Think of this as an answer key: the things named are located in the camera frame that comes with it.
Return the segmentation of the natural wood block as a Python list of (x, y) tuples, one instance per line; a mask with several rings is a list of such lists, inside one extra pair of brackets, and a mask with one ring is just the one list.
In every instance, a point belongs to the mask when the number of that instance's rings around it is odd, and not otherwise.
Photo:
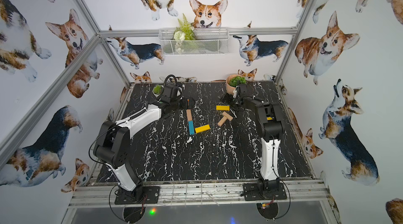
[(225, 116), (223, 116), (220, 121), (217, 123), (217, 125), (219, 127), (221, 127), (225, 122), (227, 121), (227, 118)]
[(193, 120), (191, 109), (187, 109), (187, 110), (186, 110), (186, 116), (187, 116), (187, 120), (188, 120), (188, 121), (192, 121), (192, 120)]
[(223, 112), (222, 115), (227, 118), (229, 121), (232, 121), (234, 118), (226, 112)]

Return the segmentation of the long teal block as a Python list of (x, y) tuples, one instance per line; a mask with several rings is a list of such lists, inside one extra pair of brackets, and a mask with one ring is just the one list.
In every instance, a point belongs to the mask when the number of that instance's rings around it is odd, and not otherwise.
[(194, 135), (195, 134), (195, 128), (194, 128), (194, 123), (193, 121), (188, 121), (188, 129), (189, 129), (189, 134)]

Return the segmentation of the yellow block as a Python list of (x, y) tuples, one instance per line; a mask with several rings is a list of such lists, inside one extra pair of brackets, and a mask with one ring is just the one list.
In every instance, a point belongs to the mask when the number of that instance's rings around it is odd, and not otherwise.
[(210, 130), (210, 129), (211, 129), (210, 125), (207, 124), (207, 125), (204, 125), (204, 126), (200, 126), (200, 127), (195, 128), (195, 133), (205, 132), (205, 131), (208, 131), (208, 130)]
[(230, 106), (229, 105), (217, 105), (216, 110), (217, 111), (229, 111)]

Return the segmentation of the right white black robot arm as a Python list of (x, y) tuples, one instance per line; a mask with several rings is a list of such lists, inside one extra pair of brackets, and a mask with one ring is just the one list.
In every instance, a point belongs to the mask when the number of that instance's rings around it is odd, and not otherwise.
[(284, 135), (283, 116), (277, 103), (269, 103), (249, 93), (246, 84), (232, 87), (226, 85), (225, 98), (230, 103), (251, 111), (256, 131), (262, 144), (261, 178), (257, 182), (255, 192), (264, 196), (280, 190), (278, 173), (278, 154), (281, 139)]

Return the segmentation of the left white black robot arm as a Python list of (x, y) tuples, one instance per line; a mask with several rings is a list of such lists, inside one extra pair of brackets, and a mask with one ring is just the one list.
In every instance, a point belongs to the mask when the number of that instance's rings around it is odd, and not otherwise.
[(183, 98), (184, 86), (168, 75), (161, 93), (138, 112), (116, 122), (105, 121), (94, 141), (93, 154), (118, 180), (121, 191), (136, 203), (144, 199), (143, 183), (134, 171), (129, 154), (132, 138), (149, 124), (167, 117), (192, 102)]

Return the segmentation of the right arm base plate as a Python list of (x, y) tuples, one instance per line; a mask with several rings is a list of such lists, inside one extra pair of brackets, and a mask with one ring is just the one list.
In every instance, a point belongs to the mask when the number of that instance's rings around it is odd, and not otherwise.
[(240, 194), (245, 201), (286, 200), (288, 198), (284, 184), (280, 181), (269, 181), (261, 184), (243, 184)]

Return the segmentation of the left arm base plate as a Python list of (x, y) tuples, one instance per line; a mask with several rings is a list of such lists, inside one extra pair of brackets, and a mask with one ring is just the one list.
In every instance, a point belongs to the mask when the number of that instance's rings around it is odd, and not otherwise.
[(131, 204), (156, 204), (160, 195), (159, 186), (139, 186), (134, 191), (127, 191), (123, 188), (117, 190), (115, 205)]

